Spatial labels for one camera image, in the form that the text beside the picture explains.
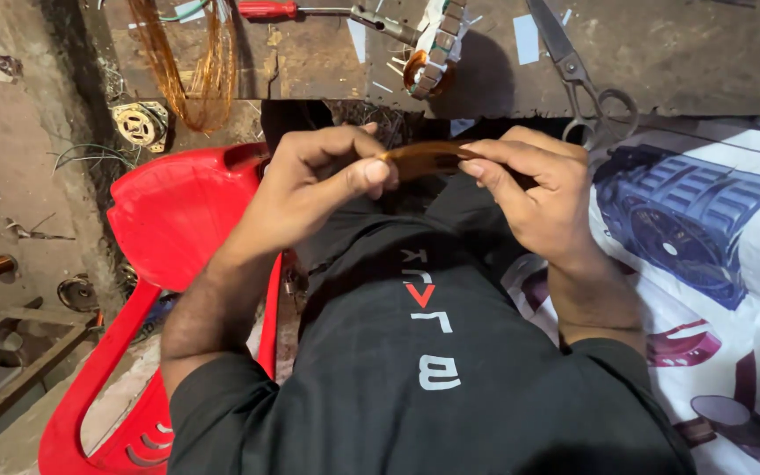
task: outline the wooden workbench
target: wooden workbench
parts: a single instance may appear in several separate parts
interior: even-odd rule
[[[158,0],[165,12],[183,0]],[[375,9],[380,0],[368,0]],[[350,6],[347,0],[304,0],[303,6]],[[380,13],[416,26],[427,0],[384,0]],[[629,92],[642,113],[760,114],[760,0],[757,8],[705,0],[549,0],[600,89]],[[107,0],[111,28],[128,90],[160,97],[139,49],[124,0]],[[523,0],[470,0],[471,18],[454,87],[431,102],[407,96],[390,62],[402,48],[366,32],[360,63],[342,17],[241,22],[238,98],[364,99],[438,117],[561,117],[570,114],[564,88],[540,43],[540,59],[519,64],[512,19],[528,13]],[[166,26],[182,79],[190,80],[205,48],[205,21]],[[393,92],[389,93],[374,83]]]

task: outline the green wire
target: green wire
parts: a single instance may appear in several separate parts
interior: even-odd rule
[[[204,8],[207,2],[209,2],[209,0],[201,0],[201,2],[198,3],[198,5],[196,5],[195,7],[193,7],[193,9],[189,10],[188,12],[184,14],[174,16],[174,17],[160,17],[160,19],[161,21],[178,21],[178,20],[193,16],[196,13],[198,13],[198,10],[200,10],[201,8]]]

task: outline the scissors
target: scissors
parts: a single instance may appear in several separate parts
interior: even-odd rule
[[[606,89],[603,92],[597,92],[597,89],[588,77],[588,71],[585,70],[583,62],[579,59],[577,50],[574,49],[574,45],[567,38],[567,34],[562,28],[562,22],[559,18],[544,3],[544,0],[527,0],[527,5],[530,7],[530,13],[533,15],[533,20],[535,21],[535,25],[538,26],[541,37],[544,38],[544,45],[547,47],[547,51],[550,52],[550,58],[553,60],[553,64],[559,71],[559,74],[562,75],[562,83],[567,91],[567,99],[570,101],[571,109],[574,113],[574,120],[570,124],[567,124],[565,131],[562,133],[562,140],[566,140],[567,135],[574,128],[582,127],[585,128],[583,146],[586,150],[591,150],[597,143],[598,124],[590,118],[583,117],[582,112],[579,110],[579,101],[577,101],[578,86],[582,86],[591,97],[597,119],[606,127],[609,133],[614,135],[618,140],[624,140],[632,135],[639,125],[639,108],[635,100],[626,92],[619,89]],[[602,103],[609,99],[622,103],[629,113],[629,128],[625,135],[616,132],[616,129],[612,126],[613,119],[603,112]]]

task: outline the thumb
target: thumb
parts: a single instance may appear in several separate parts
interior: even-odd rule
[[[377,158],[364,158],[343,168],[339,173],[314,185],[312,199],[319,206],[335,210],[357,196],[373,189],[382,192],[388,178],[388,165]]]
[[[460,161],[459,168],[488,188],[498,205],[527,204],[530,201],[530,197],[499,163],[485,158],[472,158]]]

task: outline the person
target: person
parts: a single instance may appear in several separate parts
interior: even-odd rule
[[[269,169],[163,330],[170,474],[695,472],[652,396],[639,298],[592,238],[583,148],[511,128],[465,146],[483,158],[424,216],[386,216],[376,125],[284,135],[283,107],[263,103]],[[278,386],[245,341],[286,248],[310,275]],[[499,284],[512,248],[549,262],[560,347]]]

